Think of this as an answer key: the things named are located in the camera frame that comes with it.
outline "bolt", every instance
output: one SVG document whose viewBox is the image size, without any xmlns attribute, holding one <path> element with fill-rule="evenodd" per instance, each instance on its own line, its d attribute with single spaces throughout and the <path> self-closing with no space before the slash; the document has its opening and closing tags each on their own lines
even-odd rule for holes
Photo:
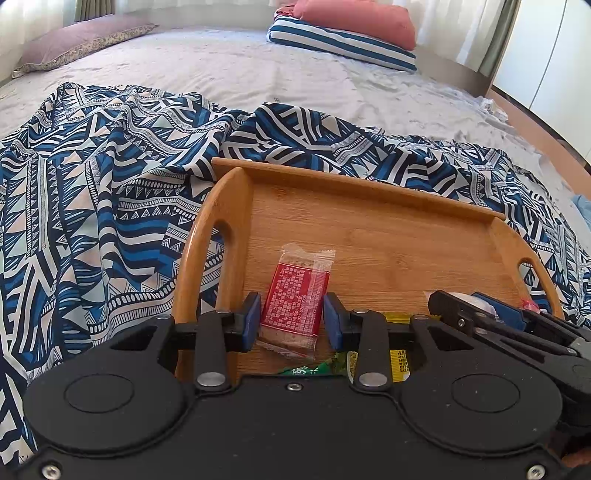
<svg viewBox="0 0 591 480">
<path fill-rule="evenodd" d="M 364 387 L 381 387 L 387 381 L 386 375 L 378 372 L 367 372 L 359 376 L 359 383 Z"/>
<path fill-rule="evenodd" d="M 51 463 L 43 466 L 41 474 L 43 475 L 43 478 L 46 478 L 47 480 L 59 480 L 61 478 L 61 470 L 57 465 Z"/>
<path fill-rule="evenodd" d="M 202 387 L 219 387 L 226 381 L 226 376 L 218 372 L 205 372 L 197 377 Z"/>
<path fill-rule="evenodd" d="M 304 386 L 301 383 L 293 382 L 293 383 L 288 383 L 286 388 L 290 392 L 300 392 L 304 389 Z"/>
<path fill-rule="evenodd" d="M 546 468 L 543 465 L 534 465 L 527 470 L 527 480 L 541 480 L 546 475 Z"/>
</svg>

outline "stack of folded bedding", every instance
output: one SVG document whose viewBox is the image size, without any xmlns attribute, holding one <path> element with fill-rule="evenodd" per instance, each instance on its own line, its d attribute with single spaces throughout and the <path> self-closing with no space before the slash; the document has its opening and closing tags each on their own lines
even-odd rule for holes
<svg viewBox="0 0 591 480">
<path fill-rule="evenodd" d="M 267 38 L 395 70 L 417 70 L 408 10 L 374 0 L 297 0 L 277 10 Z"/>
</svg>

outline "white bed sheet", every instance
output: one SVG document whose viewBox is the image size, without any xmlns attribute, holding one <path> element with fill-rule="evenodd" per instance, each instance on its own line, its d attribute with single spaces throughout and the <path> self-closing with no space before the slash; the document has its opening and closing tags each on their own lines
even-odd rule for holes
<svg viewBox="0 0 591 480">
<path fill-rule="evenodd" d="M 289 103 L 390 134 L 500 148 L 543 182 L 583 248 L 591 252 L 591 232 L 552 164 L 474 98 L 418 74 L 270 44 L 264 32 L 172 30 L 118 44 L 52 72 L 28 74 L 0 88 L 0 138 L 30 118 L 64 82 L 199 92 L 246 111 L 263 102 Z"/>
</svg>

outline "patterned blanket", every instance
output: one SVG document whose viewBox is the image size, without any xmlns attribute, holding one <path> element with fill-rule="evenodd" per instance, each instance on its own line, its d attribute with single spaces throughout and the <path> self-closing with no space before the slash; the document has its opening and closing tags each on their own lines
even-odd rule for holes
<svg viewBox="0 0 591 480">
<path fill-rule="evenodd" d="M 215 156 L 381 181 L 507 215 L 540 256 L 565 311 L 591 325 L 589 256 L 549 195 L 493 148 L 387 135 L 279 103 L 253 113 L 140 86 L 60 86 L 0 142 L 0 455 L 35 448 L 21 395 L 53 365 L 171 309 Z M 223 245 L 201 287 L 214 305 Z M 542 305 L 527 265 L 523 275 Z"/>
</svg>

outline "bamboo tray surface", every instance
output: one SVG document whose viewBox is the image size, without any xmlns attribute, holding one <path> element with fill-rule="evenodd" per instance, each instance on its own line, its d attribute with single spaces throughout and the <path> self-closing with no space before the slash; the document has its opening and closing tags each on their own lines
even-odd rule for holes
<svg viewBox="0 0 591 480">
<path fill-rule="evenodd" d="M 267 295 L 281 247 L 336 251 L 328 290 L 346 308 L 428 313 L 426 293 L 482 291 L 513 306 L 530 298 L 518 271 L 533 265 L 554 314 L 563 317 L 547 271 L 525 241 L 489 209 L 376 181 L 215 158 L 219 181 L 187 241 L 174 298 L 177 322 L 195 321 L 212 228 L 226 251 L 217 307 L 249 291 Z M 331 355 L 321 324 L 316 358 Z M 237 373 L 301 365 L 255 346 L 233 357 Z"/>
</svg>

